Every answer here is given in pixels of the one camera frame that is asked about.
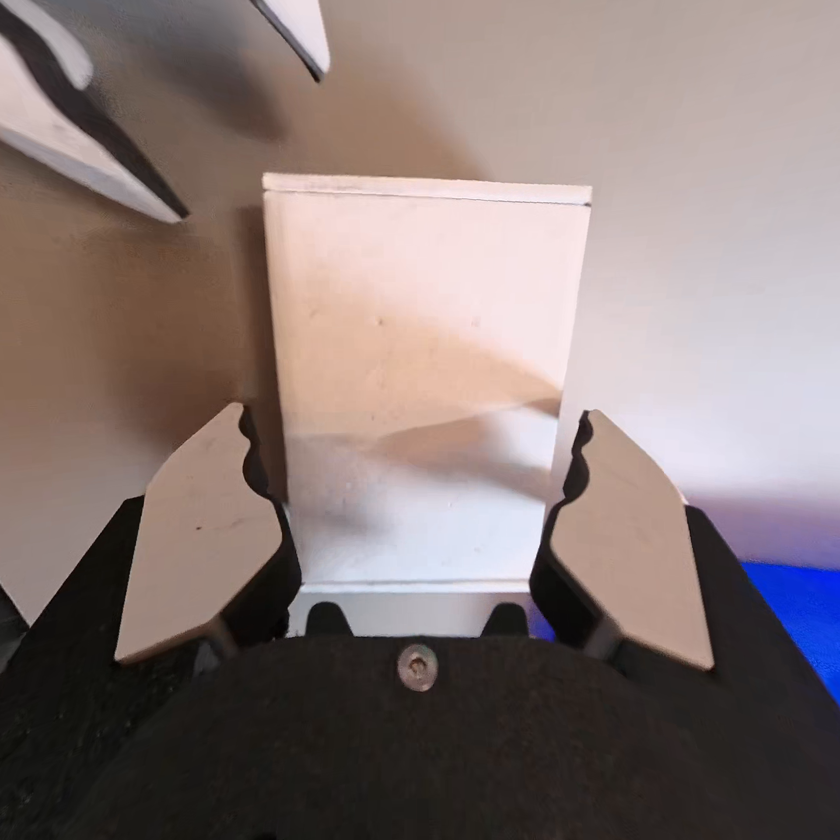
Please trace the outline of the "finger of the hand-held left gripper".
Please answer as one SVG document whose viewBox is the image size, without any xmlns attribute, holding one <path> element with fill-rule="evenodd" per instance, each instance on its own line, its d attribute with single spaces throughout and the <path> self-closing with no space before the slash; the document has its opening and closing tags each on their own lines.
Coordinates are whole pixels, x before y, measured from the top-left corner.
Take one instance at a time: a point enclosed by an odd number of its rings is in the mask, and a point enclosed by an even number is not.
<svg viewBox="0 0 840 840">
<path fill-rule="evenodd" d="M 91 97 L 94 70 L 79 39 L 37 3 L 1 2 L 2 141 L 116 203 L 179 224 L 186 205 Z"/>
<path fill-rule="evenodd" d="M 252 1 L 316 82 L 329 72 L 329 42 L 319 1 Z"/>
</svg>

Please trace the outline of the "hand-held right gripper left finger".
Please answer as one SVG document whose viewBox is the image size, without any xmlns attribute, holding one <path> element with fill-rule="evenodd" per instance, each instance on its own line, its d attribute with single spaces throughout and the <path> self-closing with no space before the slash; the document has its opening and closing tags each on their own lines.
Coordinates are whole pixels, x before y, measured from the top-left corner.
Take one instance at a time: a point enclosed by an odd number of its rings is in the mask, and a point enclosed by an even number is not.
<svg viewBox="0 0 840 840">
<path fill-rule="evenodd" d="M 285 636 L 300 586 L 256 426 L 232 402 L 146 488 L 114 658 L 140 662 L 192 641 L 231 658 Z"/>
</svg>

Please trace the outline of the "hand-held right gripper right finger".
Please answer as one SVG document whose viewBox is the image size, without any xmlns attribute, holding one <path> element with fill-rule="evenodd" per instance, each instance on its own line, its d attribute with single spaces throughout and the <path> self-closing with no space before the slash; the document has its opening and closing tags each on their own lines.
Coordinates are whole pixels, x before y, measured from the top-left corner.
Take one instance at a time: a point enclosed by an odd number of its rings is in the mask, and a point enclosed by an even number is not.
<svg viewBox="0 0 840 840">
<path fill-rule="evenodd" d="M 715 666 L 684 498 L 601 411 L 581 415 L 530 593 L 554 640 L 584 655 L 607 660 L 631 642 Z"/>
</svg>

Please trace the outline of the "large blue plastic bin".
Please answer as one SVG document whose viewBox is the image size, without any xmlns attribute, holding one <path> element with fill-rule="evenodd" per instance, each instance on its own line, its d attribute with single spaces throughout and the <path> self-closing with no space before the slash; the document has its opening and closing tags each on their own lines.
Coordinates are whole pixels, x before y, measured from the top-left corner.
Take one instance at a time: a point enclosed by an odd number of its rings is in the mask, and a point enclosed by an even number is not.
<svg viewBox="0 0 840 840">
<path fill-rule="evenodd" d="M 838 706 L 838 573 L 699 553 L 714 665 L 698 671 L 629 639 L 608 662 L 628 678 L 720 687 L 768 707 Z"/>
</svg>

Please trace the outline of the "white cardboard mailer box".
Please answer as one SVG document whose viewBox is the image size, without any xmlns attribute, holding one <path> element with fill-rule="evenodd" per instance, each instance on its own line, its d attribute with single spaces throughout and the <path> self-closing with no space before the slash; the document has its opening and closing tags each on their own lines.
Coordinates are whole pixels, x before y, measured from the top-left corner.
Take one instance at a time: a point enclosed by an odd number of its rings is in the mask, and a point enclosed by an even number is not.
<svg viewBox="0 0 840 840">
<path fill-rule="evenodd" d="M 302 585 L 356 636 L 477 636 L 529 609 L 592 191 L 266 173 Z"/>
</svg>

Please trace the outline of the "grey desk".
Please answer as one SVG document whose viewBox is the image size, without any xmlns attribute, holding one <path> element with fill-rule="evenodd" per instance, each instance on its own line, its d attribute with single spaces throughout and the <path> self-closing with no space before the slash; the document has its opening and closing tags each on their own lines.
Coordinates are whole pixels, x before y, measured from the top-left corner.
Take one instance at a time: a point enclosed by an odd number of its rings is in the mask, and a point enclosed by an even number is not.
<svg viewBox="0 0 840 840">
<path fill-rule="evenodd" d="M 283 478 L 265 172 L 593 187 L 570 410 L 738 555 L 838 567 L 838 2 L 322 2 L 316 84 L 250 2 L 43 2 L 190 207 L 2 148 L 2 586 L 33 622 L 228 400 Z"/>
</svg>

